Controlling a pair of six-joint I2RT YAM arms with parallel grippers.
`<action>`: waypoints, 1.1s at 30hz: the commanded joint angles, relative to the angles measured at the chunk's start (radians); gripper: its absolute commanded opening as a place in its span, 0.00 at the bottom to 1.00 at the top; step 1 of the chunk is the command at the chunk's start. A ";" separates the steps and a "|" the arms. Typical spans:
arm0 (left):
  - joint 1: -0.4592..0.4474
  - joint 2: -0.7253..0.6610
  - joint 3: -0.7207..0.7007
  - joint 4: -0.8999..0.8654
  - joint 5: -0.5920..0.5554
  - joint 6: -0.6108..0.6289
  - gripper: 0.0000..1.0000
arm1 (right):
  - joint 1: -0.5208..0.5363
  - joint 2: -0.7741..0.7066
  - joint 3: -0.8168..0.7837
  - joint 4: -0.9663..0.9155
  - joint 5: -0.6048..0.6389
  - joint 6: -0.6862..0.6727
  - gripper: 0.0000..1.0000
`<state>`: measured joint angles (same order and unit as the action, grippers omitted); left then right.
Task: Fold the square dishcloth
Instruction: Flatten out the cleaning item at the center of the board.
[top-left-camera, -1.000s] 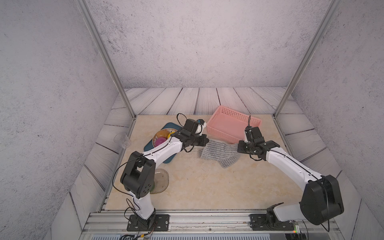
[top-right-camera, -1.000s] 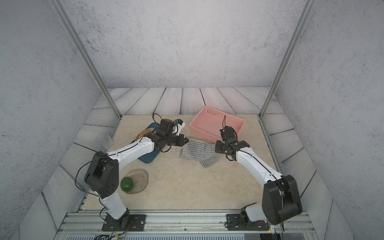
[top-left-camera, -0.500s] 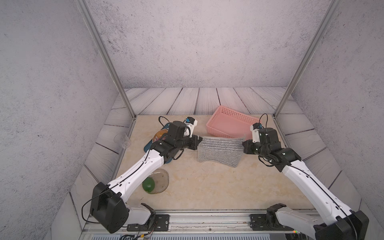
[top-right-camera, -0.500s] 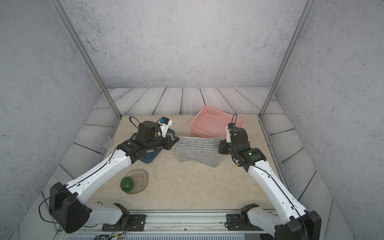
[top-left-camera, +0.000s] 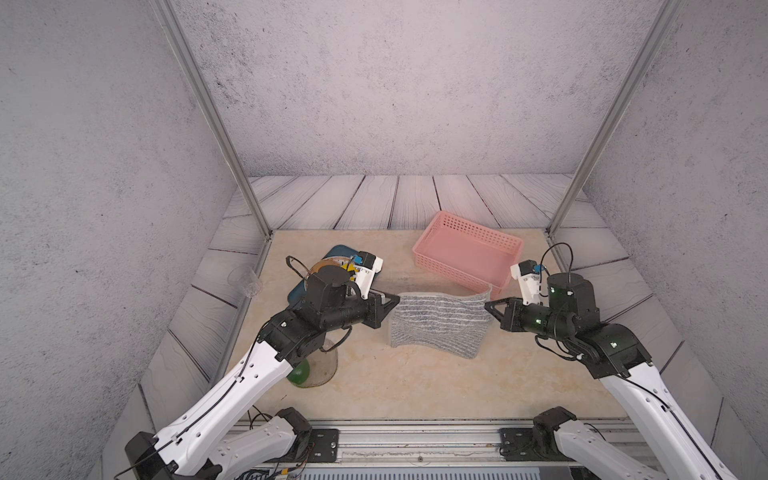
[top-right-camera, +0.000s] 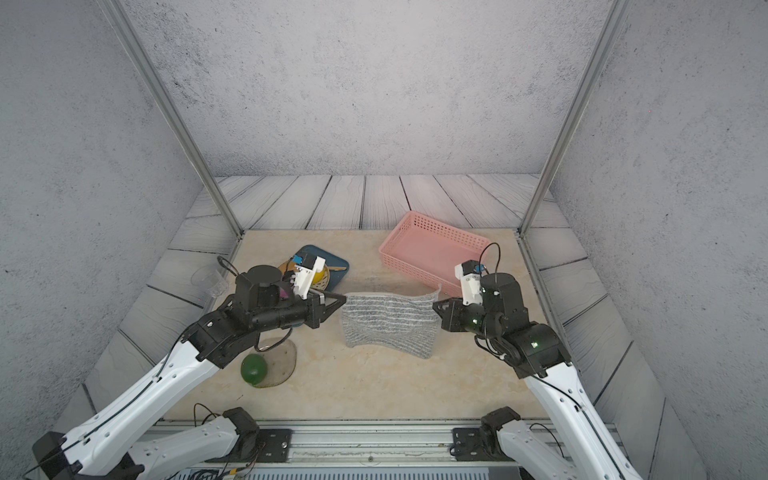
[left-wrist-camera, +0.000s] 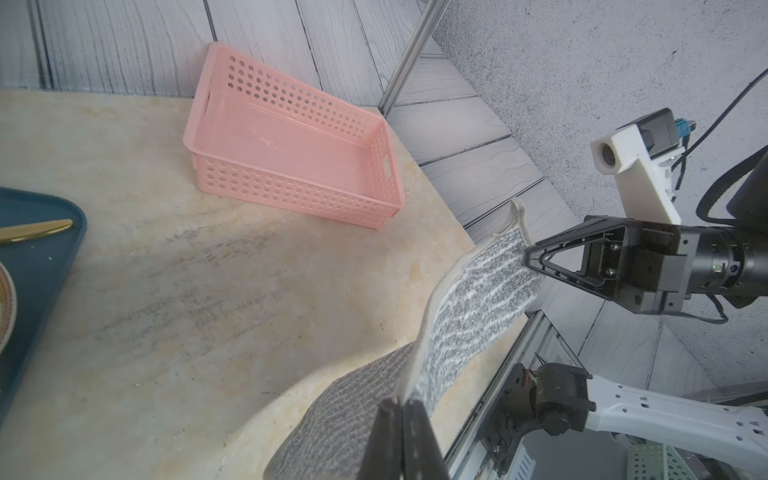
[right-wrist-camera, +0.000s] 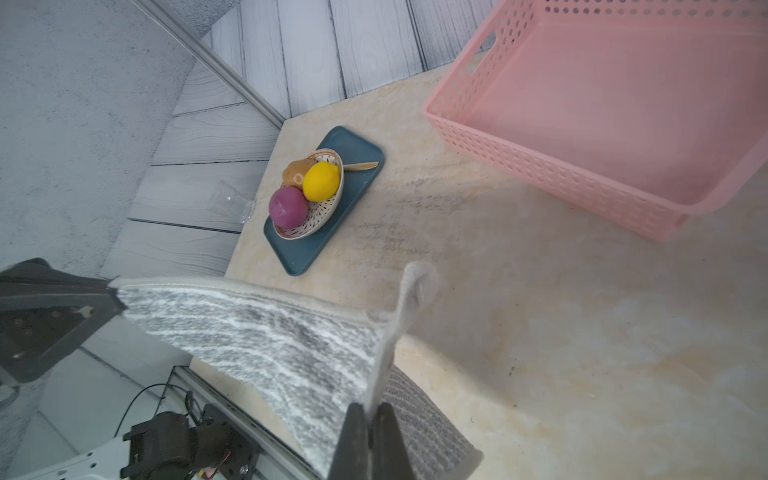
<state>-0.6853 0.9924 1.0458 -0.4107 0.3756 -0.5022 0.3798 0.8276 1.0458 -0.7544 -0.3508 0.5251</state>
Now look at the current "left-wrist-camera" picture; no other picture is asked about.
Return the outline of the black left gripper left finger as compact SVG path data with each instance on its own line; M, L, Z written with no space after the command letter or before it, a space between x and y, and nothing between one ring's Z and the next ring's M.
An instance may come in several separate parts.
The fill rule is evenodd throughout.
M385 398L378 405L357 478L398 480L402 463L403 408L396 398Z

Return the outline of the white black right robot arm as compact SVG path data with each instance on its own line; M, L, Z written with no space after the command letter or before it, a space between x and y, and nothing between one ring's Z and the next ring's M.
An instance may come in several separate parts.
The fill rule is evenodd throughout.
M682 316L693 295L743 308L767 293L767 153L759 150L704 194L700 224L589 216L530 247L525 263L634 314ZM636 390L587 371L516 365L480 428L499 473L522 438L541 430L604 431L714 458L754 475L767 471L766 413Z

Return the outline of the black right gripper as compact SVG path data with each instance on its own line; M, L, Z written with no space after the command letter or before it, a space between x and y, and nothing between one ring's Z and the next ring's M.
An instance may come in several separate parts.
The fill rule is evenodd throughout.
M580 246L577 271L544 259ZM744 237L733 228L587 216L529 247L525 264L636 314L681 315L692 295L744 306Z

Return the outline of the grey striped square dishcloth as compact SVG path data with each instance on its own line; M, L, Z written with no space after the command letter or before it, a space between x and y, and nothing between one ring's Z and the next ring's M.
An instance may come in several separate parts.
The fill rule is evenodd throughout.
M419 400L433 413L469 362L536 300L543 277L525 264L532 244L526 207L514 199L500 230L438 282L416 340L331 383L273 455L265 478L350 479L380 401Z

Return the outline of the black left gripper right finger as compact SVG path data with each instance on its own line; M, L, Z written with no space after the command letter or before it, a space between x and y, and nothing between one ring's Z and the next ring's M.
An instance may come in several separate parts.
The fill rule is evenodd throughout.
M403 478L449 480L443 455L421 401L408 400L403 409Z

